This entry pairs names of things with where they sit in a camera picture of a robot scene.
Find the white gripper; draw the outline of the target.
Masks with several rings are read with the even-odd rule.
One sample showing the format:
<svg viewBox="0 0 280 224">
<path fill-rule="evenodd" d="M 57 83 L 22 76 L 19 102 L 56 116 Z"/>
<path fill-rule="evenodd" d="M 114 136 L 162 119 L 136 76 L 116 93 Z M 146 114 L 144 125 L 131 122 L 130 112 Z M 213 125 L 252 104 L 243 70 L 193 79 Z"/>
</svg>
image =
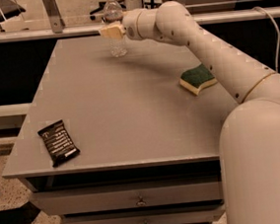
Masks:
<svg viewBox="0 0 280 224">
<path fill-rule="evenodd" d="M 123 39 L 128 36 L 132 40 L 152 39 L 158 40 L 163 34 L 160 33 L 156 24 L 157 10 L 135 9 L 127 11 L 122 24 L 119 21 L 104 25 L 99 34 L 104 38 Z"/>
</svg>

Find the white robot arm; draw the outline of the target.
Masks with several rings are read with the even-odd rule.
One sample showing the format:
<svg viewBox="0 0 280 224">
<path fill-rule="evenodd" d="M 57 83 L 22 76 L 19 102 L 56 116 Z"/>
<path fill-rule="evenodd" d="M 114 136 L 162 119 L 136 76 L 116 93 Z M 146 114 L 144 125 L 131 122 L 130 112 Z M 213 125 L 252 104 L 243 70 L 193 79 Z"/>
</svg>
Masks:
<svg viewBox="0 0 280 224">
<path fill-rule="evenodd" d="M 181 44 L 238 106 L 220 137 L 227 224 L 280 224 L 280 74 L 207 32 L 180 3 L 106 18 L 104 37 Z"/>
</svg>

